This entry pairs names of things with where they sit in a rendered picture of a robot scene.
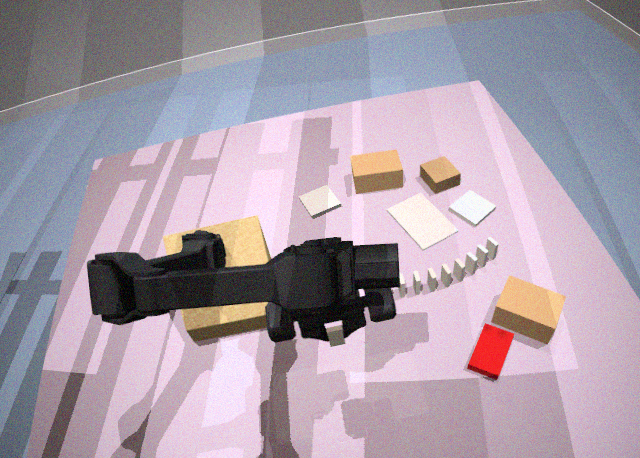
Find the red rectangular block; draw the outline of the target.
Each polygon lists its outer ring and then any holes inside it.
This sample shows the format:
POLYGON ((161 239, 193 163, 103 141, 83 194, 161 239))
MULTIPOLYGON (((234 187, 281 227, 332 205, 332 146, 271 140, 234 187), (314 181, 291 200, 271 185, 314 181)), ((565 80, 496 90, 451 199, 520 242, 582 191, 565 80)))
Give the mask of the red rectangular block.
POLYGON ((485 323, 467 369, 498 380, 513 336, 485 323))

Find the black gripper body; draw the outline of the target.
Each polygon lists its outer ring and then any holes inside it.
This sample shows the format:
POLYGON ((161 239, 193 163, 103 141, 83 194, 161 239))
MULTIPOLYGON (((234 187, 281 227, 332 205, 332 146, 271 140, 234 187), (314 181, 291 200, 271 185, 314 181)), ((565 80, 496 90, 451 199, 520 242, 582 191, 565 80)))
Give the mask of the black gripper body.
POLYGON ((318 330, 317 325, 363 317, 366 307, 373 322, 387 321, 395 317, 396 303, 391 288, 364 289, 364 292, 365 295, 361 296, 360 290, 356 289, 357 302, 322 313, 289 311, 268 302, 265 310, 270 340, 276 343, 296 337, 294 321, 297 321, 301 333, 306 333, 318 330))

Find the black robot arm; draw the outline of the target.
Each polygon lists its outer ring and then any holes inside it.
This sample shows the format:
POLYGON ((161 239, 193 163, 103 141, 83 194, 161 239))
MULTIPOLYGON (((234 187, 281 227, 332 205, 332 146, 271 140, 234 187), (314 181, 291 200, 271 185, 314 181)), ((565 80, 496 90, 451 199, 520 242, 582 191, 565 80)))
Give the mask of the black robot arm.
POLYGON ((226 267, 218 235, 185 234, 181 252, 149 260, 136 252, 95 254, 87 262, 93 315, 125 325, 176 309, 264 302, 322 313, 357 302, 356 289, 400 287, 398 243, 307 240, 265 264, 226 267))

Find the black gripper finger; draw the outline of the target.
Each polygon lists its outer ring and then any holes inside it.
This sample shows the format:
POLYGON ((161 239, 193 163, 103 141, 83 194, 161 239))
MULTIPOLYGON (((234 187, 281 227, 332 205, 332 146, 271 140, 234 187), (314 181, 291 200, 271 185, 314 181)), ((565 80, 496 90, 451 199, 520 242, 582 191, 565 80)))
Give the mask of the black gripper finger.
POLYGON ((363 317, 355 318, 351 320, 349 319, 342 320, 342 326, 344 331, 344 338, 346 338, 350 336, 353 332, 358 330, 359 328, 366 326, 365 315, 363 317))
POLYGON ((316 331, 311 331, 311 332, 306 332, 306 333, 301 333, 301 337, 302 338, 309 338, 309 339, 320 339, 323 341, 329 341, 328 335, 327 335, 327 330, 324 324, 321 325, 317 325, 318 330, 316 331))

